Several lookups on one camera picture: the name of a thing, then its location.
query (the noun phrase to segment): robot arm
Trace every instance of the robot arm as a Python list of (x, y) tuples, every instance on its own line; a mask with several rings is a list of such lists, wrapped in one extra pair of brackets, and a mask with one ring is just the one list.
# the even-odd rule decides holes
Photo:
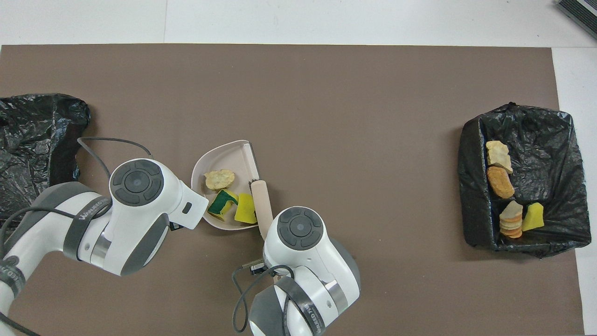
[[(193, 192), (170, 169), (150, 159), (120, 165), (110, 178), (110, 199), (79, 182), (47, 188), (32, 206), (74, 215), (29, 212), (5, 243), (0, 262), (0, 312), (24, 287), (46, 253), (63, 251), (123, 276), (144, 267), (164, 241), (169, 227), (193, 229), (208, 200)], [(0, 334), (10, 335), (0, 324)]]
[(254, 335), (321, 335), (359, 297), (356, 262), (328, 237), (321, 217), (290, 207), (272, 223), (263, 248), (266, 266), (294, 271), (256, 295), (249, 313)]

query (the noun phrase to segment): crumpled black plastic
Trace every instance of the crumpled black plastic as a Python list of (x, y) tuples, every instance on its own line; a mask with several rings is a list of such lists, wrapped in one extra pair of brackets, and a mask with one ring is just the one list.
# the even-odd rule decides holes
[(50, 185), (78, 179), (76, 140), (90, 118), (83, 100), (65, 94), (0, 98), (2, 220), (30, 206)]
[[(485, 143), (508, 146), (515, 194), (502, 200), (487, 176)], [(591, 242), (583, 160), (570, 114), (515, 103), (468, 121), (460, 136), (458, 176), (464, 239), (494, 251), (552, 256)], [(511, 200), (544, 206), (545, 226), (518, 239), (500, 234), (499, 214)]]

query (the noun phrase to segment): yellow sponge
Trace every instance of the yellow sponge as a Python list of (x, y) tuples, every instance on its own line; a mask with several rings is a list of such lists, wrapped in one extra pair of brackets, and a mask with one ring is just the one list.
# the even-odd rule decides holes
[(540, 203), (533, 203), (528, 206), (527, 215), (522, 220), (522, 230), (528, 231), (544, 226), (543, 206)]
[(207, 212), (223, 221), (223, 215), (230, 210), (232, 203), (238, 204), (238, 196), (228, 189), (222, 189), (218, 192), (216, 199), (207, 209)]
[(253, 203), (253, 197), (249, 194), (238, 194), (238, 207), (236, 208), (236, 214), (234, 220), (247, 224), (255, 224), (257, 217), (255, 216), (255, 204)]

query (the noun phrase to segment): white floor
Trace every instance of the white floor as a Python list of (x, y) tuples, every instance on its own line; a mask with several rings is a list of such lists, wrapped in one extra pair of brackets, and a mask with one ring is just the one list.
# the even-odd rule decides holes
[[(267, 43), (552, 47), (597, 213), (597, 40), (553, 0), (0, 0), (2, 44)], [(597, 219), (592, 232), (597, 233)], [(597, 334), (597, 245), (576, 250), (584, 330)]]

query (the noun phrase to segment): brown mat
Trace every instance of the brown mat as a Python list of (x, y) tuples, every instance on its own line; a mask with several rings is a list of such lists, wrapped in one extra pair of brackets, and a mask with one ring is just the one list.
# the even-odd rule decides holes
[[(3, 46), (0, 96), (47, 92), (85, 100), (87, 135), (140, 142), (186, 183), (203, 153), (250, 140), (274, 213), (317, 210), (361, 269), (361, 298), (328, 335), (583, 333), (574, 252), (480, 251), (462, 233), (460, 128), (510, 101), (557, 109), (549, 49)], [(142, 155), (94, 148), (111, 169)], [(230, 274), (262, 243), (202, 222), (124, 278), (52, 253), (11, 316), (42, 335), (233, 335)]]

